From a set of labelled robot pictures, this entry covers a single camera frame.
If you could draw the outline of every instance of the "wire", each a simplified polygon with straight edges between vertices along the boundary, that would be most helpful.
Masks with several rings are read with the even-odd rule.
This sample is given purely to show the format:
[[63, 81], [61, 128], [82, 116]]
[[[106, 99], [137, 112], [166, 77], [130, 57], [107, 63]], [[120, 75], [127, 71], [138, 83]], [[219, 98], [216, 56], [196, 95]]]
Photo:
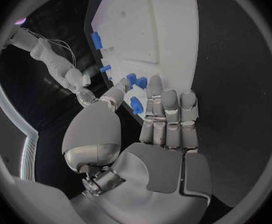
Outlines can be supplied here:
[[47, 40], [48, 42], [50, 42], [50, 43], [52, 43], [54, 45], [61, 46], [61, 47], [65, 48], [65, 49], [69, 50], [71, 52], [71, 55], [72, 55], [73, 65], [74, 65], [74, 67], [76, 67], [76, 57], [75, 57], [75, 54], [74, 54], [73, 50], [71, 49], [71, 47], [69, 46], [68, 43], [66, 43], [65, 41], [62, 41], [62, 40], [58, 40], [58, 39], [47, 39], [46, 37], [44, 37], [44, 36], [42, 36], [42, 35], [40, 35], [40, 34], [38, 34], [36, 32], [33, 32], [33, 31], [29, 30], [28, 28], [23, 28], [23, 29], [30, 32], [32, 35], [35, 35], [38, 38], [43, 38], [43, 39]]

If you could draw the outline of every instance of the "rounded grey casing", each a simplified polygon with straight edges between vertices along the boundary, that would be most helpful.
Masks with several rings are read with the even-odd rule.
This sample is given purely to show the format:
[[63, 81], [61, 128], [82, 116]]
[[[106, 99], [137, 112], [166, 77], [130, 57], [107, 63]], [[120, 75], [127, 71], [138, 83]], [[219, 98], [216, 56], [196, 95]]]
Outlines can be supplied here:
[[121, 149], [121, 123], [104, 101], [81, 110], [69, 125], [62, 153], [69, 167], [77, 172], [83, 165], [107, 165]]

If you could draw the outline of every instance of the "light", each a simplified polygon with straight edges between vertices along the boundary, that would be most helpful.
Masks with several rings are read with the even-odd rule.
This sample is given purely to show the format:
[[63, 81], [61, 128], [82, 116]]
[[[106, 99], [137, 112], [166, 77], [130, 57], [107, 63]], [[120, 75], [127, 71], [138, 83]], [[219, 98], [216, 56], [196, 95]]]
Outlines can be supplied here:
[[21, 25], [21, 24], [23, 24], [24, 22], [26, 22], [26, 17], [24, 17], [24, 18], [21, 18], [20, 20], [18, 20], [18, 21], [16, 21], [14, 24], [15, 25]]

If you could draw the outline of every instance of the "white light strip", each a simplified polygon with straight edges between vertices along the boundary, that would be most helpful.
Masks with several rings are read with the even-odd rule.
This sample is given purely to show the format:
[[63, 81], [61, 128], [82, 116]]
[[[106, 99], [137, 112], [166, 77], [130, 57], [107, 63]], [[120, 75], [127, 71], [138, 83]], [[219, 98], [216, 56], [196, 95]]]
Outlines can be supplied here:
[[0, 84], [0, 107], [10, 121], [26, 136], [21, 155], [20, 178], [34, 180], [34, 160], [38, 132], [20, 115], [6, 96]]

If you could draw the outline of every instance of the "dark floor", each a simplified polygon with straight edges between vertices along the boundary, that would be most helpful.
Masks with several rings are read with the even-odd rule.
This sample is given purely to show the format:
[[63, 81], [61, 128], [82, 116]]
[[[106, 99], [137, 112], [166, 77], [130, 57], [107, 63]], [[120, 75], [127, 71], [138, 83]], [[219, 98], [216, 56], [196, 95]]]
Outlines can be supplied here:
[[[68, 42], [80, 70], [95, 62], [83, 31], [88, 1], [52, 0], [25, 24], [47, 38]], [[247, 192], [270, 154], [272, 58], [253, 23], [232, 0], [198, 0], [198, 8], [200, 43], [193, 84], [200, 101], [197, 130], [215, 179], [215, 196], [202, 220], [207, 224], [231, 209], [221, 200], [234, 203]], [[54, 49], [71, 59], [66, 50]], [[64, 132], [82, 109], [75, 96], [61, 88], [42, 63], [13, 47], [3, 51], [0, 80], [16, 108], [39, 131], [36, 180], [69, 198], [76, 196], [83, 189], [81, 177], [61, 155]], [[99, 97], [107, 87], [100, 75], [92, 82], [90, 89]], [[140, 125], [122, 107], [117, 114], [126, 147], [137, 141]], [[233, 188], [232, 195], [226, 195], [225, 187]], [[266, 210], [272, 213], [272, 197], [265, 208], [249, 223], [260, 223]]]

